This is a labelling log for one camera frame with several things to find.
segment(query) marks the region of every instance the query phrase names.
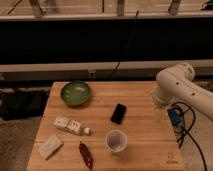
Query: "red chili pepper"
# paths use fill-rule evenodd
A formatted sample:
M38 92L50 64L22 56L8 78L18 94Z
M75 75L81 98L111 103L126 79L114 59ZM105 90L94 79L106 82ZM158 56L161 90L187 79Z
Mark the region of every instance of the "red chili pepper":
M87 165L87 167L90 170L92 170L93 159L92 159L92 156L91 156L87 146L84 143L80 142L79 150L84 159L85 164Z

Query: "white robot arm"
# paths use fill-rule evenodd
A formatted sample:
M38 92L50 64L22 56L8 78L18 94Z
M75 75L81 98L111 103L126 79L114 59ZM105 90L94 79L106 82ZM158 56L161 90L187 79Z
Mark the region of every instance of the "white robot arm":
M153 101L166 106L173 97L178 97L213 121L213 93L194 84L194 77L194 68L188 63L160 71L156 76L158 87L153 92Z

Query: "tofu block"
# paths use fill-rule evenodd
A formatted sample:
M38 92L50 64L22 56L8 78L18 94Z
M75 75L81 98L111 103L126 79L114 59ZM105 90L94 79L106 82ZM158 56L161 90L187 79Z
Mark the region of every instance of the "tofu block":
M62 145L63 142L56 135L52 135L39 147L38 151L47 160Z

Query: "green bowl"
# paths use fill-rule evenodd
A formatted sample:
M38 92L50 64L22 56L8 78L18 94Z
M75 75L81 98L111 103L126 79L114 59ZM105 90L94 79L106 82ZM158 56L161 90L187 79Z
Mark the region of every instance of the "green bowl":
M85 103L90 94L90 87L83 81L70 82L61 90L61 98L69 106L78 106Z

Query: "wooden table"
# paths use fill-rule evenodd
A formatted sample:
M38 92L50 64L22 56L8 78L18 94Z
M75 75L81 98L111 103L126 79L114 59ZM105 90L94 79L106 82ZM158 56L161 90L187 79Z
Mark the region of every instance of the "wooden table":
M152 102L155 82L88 82L92 97L77 108L68 107L61 100L60 90L65 84L55 82L52 86L28 170L87 171L78 149L80 141L91 151L94 171L183 170L184 162L166 112ZM110 121L117 103L128 107L122 125ZM59 115L82 122L93 134L78 136L56 129L53 122ZM112 129L120 129L128 137L128 147L118 155L112 154L104 142L106 133ZM60 137L64 145L45 161L38 147L52 134Z

